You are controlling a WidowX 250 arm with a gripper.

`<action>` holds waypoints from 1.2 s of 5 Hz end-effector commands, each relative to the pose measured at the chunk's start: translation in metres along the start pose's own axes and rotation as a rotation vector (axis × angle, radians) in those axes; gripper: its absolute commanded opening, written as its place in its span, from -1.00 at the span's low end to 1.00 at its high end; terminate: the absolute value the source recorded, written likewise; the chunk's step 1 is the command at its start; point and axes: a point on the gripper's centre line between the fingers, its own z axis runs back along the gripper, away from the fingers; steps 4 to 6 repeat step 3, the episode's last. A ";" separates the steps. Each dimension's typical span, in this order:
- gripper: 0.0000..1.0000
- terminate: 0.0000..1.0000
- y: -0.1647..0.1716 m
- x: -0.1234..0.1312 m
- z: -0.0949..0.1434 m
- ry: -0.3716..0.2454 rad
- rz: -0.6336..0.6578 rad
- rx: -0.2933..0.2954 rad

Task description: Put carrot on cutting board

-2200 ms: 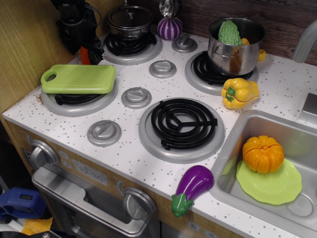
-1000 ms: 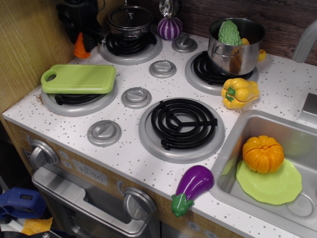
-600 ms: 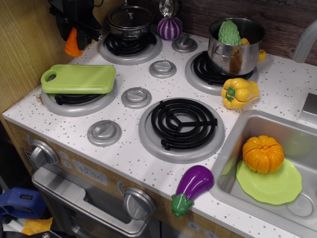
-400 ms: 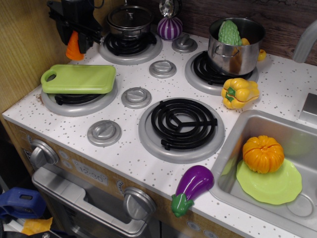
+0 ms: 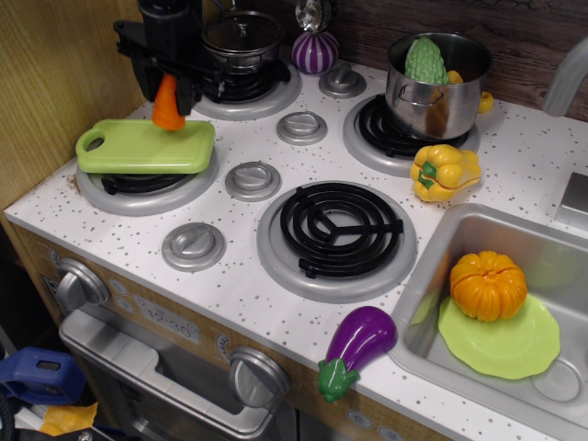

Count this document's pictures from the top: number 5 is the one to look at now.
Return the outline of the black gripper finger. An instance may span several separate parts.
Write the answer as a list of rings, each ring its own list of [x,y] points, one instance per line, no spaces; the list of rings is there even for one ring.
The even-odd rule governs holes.
[[[175,79],[175,99],[178,114],[187,116],[193,106],[202,98],[202,79],[196,77],[178,76]]]

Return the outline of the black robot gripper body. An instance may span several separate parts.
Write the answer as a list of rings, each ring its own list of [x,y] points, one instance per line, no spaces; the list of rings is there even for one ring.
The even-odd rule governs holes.
[[[201,1],[139,1],[142,21],[119,20],[118,51],[130,58],[143,96],[155,100],[164,74],[202,79],[222,89],[225,70],[208,52],[201,34],[206,21]]]

